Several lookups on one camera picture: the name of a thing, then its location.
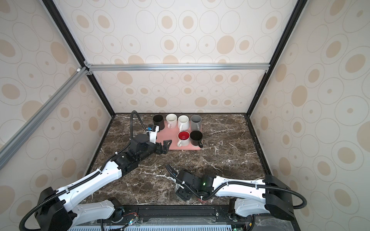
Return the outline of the tall grey mug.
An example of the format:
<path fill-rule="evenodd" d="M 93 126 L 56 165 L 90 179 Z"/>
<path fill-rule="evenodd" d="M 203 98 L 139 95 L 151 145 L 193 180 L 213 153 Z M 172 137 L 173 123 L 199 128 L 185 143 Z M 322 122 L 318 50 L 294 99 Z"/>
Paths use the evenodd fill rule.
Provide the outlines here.
<path fill-rule="evenodd" d="M 202 118 L 200 115 L 191 116 L 190 129 L 191 131 L 201 131 L 202 130 Z"/>

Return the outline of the black frame post left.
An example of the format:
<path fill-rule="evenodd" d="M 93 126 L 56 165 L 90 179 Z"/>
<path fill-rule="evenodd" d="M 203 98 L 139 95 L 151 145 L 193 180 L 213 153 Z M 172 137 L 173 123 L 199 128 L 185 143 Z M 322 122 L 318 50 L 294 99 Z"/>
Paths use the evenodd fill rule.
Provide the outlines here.
<path fill-rule="evenodd" d="M 62 15 L 60 14 L 59 10 L 57 9 L 57 5 L 54 3 L 54 1 L 47 1 L 43 0 L 41 1 L 43 5 L 46 7 L 47 12 L 50 14 L 52 20 L 55 22 L 57 28 L 61 32 L 63 38 L 65 39 L 67 45 L 71 49 L 73 55 L 77 59 L 80 66 L 87 68 L 89 71 L 89 74 L 87 75 L 90 83 L 92 84 L 94 90 L 96 91 L 97 95 L 99 96 L 100 100 L 102 101 L 103 105 L 105 106 L 106 110 L 108 111 L 109 115 L 111 117 L 115 116 L 115 112 L 111 106 L 111 104 L 108 102 L 108 99 L 106 95 L 103 93 L 103 90 L 98 83 L 96 77 L 90 71 L 89 67 L 86 65 L 85 57 L 83 53 L 81 52 L 80 47 L 78 46 L 76 40 L 73 38 L 68 26 L 66 25 L 64 19 L 62 18 Z"/>

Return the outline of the silver aluminium rail left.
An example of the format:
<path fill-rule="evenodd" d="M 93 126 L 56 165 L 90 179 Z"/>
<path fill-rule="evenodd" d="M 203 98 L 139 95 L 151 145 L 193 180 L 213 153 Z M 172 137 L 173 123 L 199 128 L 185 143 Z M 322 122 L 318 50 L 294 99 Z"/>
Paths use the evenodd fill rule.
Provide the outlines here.
<path fill-rule="evenodd" d="M 52 113 L 60 102 L 66 97 L 71 89 L 87 75 L 87 68 L 81 67 L 72 77 L 66 81 L 60 89 L 27 121 L 24 126 L 5 144 L 1 149 L 1 168 L 10 161 L 14 154 L 29 139 L 34 131 Z"/>

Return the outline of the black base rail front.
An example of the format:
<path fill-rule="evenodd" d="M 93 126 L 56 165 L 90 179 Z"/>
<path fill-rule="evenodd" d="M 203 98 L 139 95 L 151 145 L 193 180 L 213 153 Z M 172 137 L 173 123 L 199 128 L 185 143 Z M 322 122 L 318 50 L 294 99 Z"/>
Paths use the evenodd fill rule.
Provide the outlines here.
<path fill-rule="evenodd" d="M 44 231 L 67 231 L 69 228 L 92 220 L 107 219 L 114 223 L 129 222 L 136 215 L 144 221 L 151 218 L 215 218 L 217 222 L 241 223 L 250 221 L 257 212 L 238 215 L 235 209 L 227 205 L 198 206 L 114 206 L 109 212 L 98 203 L 99 211 L 88 210 L 88 204 L 78 205 L 70 212 L 56 212 Z"/>

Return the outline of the white mug front row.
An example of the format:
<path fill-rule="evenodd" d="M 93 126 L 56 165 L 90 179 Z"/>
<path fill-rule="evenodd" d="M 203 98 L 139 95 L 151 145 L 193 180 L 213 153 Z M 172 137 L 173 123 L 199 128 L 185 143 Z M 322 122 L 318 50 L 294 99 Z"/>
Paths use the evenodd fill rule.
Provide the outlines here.
<path fill-rule="evenodd" d="M 177 147 L 186 147 L 190 144 L 190 133 L 188 131 L 180 131 L 177 137 Z"/>

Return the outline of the pale pink mug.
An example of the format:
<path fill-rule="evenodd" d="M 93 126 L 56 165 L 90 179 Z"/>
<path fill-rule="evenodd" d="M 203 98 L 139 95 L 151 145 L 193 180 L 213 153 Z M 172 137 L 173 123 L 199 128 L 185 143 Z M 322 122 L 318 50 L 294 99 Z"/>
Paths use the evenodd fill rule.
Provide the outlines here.
<path fill-rule="evenodd" d="M 177 115 L 176 114 L 168 114 L 166 116 L 167 121 L 167 128 L 174 129 L 177 127 Z"/>

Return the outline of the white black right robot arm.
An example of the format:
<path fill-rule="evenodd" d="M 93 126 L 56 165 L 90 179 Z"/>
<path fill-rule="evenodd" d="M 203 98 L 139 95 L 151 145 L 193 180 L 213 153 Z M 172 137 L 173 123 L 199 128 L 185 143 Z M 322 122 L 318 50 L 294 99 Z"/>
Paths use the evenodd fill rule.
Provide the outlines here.
<path fill-rule="evenodd" d="M 166 165 L 170 177 L 176 182 L 176 195 L 188 201 L 196 197 L 208 201 L 214 197 L 231 197 L 231 213 L 240 217 L 255 214 L 292 221 L 294 211 L 307 206 L 307 200 L 300 193 L 272 175 L 262 180 L 235 180 L 221 176 L 195 176 L 188 171 L 176 171 Z"/>

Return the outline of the white mug with handle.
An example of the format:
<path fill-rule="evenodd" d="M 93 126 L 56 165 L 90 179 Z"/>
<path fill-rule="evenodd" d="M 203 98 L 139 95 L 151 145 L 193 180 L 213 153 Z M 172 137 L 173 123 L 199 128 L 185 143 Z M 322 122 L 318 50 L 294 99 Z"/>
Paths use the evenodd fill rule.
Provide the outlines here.
<path fill-rule="evenodd" d="M 188 130 L 190 128 L 189 117 L 186 115 L 179 116 L 177 125 L 180 131 Z"/>

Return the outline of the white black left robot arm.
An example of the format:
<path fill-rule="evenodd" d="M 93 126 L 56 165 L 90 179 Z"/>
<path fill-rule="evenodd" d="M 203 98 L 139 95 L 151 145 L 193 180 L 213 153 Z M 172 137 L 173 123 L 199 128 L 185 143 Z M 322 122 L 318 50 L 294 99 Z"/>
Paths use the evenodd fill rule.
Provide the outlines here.
<path fill-rule="evenodd" d="M 151 142 L 150 135 L 139 134 L 132 137 L 120 151 L 109 157 L 101 167 L 89 175 L 65 187 L 45 189 L 37 205 L 20 221 L 19 230 L 26 231 L 26 222 L 35 216 L 40 231 L 67 231 L 78 223 L 82 212 L 77 209 L 81 201 L 139 166 L 152 154 L 167 154 L 171 140 Z"/>

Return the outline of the white black upside-down mug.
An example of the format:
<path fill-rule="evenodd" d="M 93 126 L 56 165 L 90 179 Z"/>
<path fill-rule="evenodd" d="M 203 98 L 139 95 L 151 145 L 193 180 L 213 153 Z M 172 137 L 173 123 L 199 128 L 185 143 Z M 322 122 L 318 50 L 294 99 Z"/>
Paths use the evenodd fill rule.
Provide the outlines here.
<path fill-rule="evenodd" d="M 194 147 L 203 148 L 203 133 L 201 131 L 192 131 L 190 133 L 190 142 Z"/>

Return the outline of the silver aluminium rail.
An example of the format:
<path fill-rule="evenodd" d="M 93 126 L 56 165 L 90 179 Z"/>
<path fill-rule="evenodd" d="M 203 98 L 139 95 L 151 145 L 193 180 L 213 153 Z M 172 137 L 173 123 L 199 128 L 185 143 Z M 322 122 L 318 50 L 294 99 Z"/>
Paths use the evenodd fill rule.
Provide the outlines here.
<path fill-rule="evenodd" d="M 14 154 L 29 139 L 34 131 L 52 113 L 60 102 L 66 97 L 71 89 L 87 75 L 87 68 L 81 67 L 72 77 L 66 81 L 60 89 L 27 121 L 24 126 L 5 144 L 1 149 L 1 168 L 10 161 Z"/>
<path fill-rule="evenodd" d="M 235 64 L 87 64 L 90 71 L 268 70 L 269 63 Z"/>

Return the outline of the black mug white rim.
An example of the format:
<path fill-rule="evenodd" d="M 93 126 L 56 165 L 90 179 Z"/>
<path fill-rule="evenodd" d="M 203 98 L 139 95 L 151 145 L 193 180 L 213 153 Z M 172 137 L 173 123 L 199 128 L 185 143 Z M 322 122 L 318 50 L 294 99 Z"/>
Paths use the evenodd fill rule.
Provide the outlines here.
<path fill-rule="evenodd" d="M 164 117 L 162 115 L 153 116 L 153 124 L 159 126 L 159 131 L 165 128 Z"/>

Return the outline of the silver aluminium rail back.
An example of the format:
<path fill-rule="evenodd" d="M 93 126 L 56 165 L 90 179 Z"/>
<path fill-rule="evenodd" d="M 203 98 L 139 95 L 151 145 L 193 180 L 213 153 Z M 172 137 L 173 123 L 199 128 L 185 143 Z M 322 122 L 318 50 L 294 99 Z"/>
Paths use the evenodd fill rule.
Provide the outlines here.
<path fill-rule="evenodd" d="M 87 64 L 90 71 L 268 70 L 269 63 L 235 64 Z"/>

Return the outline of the pink rectangular tray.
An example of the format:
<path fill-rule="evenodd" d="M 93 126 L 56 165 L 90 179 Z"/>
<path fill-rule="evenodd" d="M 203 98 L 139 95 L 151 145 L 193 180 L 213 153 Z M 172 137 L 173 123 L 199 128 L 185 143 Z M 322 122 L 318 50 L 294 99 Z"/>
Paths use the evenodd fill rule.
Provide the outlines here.
<path fill-rule="evenodd" d="M 177 126 L 173 129 L 168 128 L 167 121 L 165 121 L 165 128 L 157 133 L 156 142 L 160 142 L 164 144 L 165 140 L 172 140 L 172 144 L 170 145 L 170 148 L 169 148 L 170 150 L 200 150 L 201 149 L 198 146 L 193 146 L 191 143 L 187 146 L 178 147 L 177 143 L 179 141 L 178 139 L 179 132 L 180 131 Z"/>

